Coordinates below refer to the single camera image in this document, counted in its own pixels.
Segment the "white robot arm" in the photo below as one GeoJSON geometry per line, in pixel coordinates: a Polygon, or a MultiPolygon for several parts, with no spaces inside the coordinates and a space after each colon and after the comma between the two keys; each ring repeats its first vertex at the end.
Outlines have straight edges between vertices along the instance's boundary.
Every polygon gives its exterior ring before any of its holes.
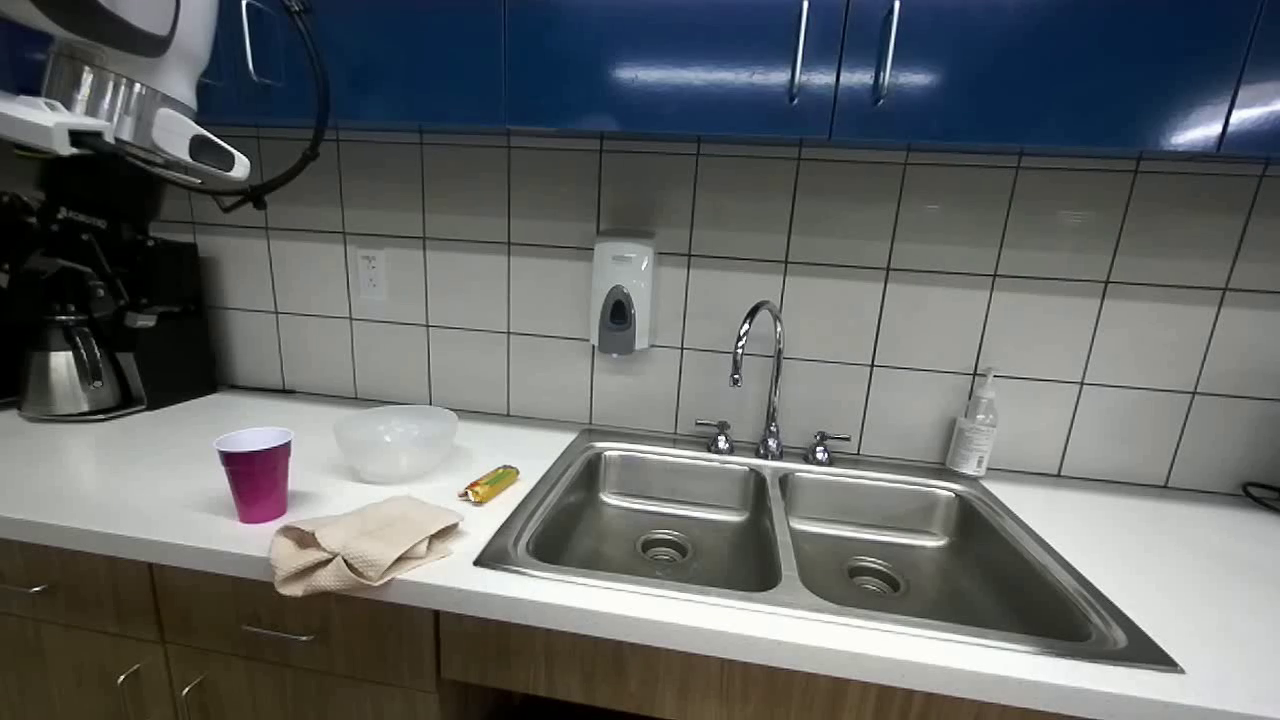
{"type": "Polygon", "coordinates": [[[0,14],[50,41],[39,93],[0,93],[4,138],[116,153],[191,184],[253,177],[253,160],[197,119],[215,0],[0,0],[0,14]]]}

